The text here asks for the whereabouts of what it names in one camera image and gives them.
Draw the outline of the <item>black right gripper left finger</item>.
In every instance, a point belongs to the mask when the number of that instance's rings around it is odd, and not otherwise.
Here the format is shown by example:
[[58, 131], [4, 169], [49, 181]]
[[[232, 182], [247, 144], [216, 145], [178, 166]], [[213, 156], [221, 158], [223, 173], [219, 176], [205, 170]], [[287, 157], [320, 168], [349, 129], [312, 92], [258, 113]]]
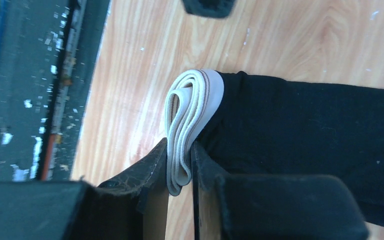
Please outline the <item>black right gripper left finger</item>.
[[167, 139], [114, 177], [0, 182], [0, 240], [163, 240]]

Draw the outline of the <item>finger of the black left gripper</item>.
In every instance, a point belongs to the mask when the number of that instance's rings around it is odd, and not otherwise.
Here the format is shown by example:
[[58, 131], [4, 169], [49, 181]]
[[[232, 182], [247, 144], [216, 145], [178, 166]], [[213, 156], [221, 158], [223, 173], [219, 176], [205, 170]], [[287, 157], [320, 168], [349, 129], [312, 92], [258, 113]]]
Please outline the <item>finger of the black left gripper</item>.
[[224, 19], [231, 14], [236, 0], [182, 0], [182, 3], [190, 15]]

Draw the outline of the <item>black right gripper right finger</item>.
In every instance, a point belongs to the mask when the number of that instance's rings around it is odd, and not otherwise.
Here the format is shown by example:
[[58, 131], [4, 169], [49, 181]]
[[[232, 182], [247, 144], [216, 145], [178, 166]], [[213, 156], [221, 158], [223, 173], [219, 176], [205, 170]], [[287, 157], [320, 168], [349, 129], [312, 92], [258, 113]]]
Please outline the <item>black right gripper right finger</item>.
[[353, 195], [330, 175], [230, 174], [193, 143], [197, 240], [366, 240]]

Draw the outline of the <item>black underwear cream waistband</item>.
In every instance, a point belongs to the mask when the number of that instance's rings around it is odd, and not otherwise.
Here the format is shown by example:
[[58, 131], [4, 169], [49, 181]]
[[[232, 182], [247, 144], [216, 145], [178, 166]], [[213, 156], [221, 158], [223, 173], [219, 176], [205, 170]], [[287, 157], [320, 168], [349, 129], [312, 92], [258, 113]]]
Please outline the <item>black underwear cream waistband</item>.
[[231, 173], [336, 176], [384, 227], [384, 89], [190, 69], [168, 90], [164, 127], [172, 196], [199, 142]]

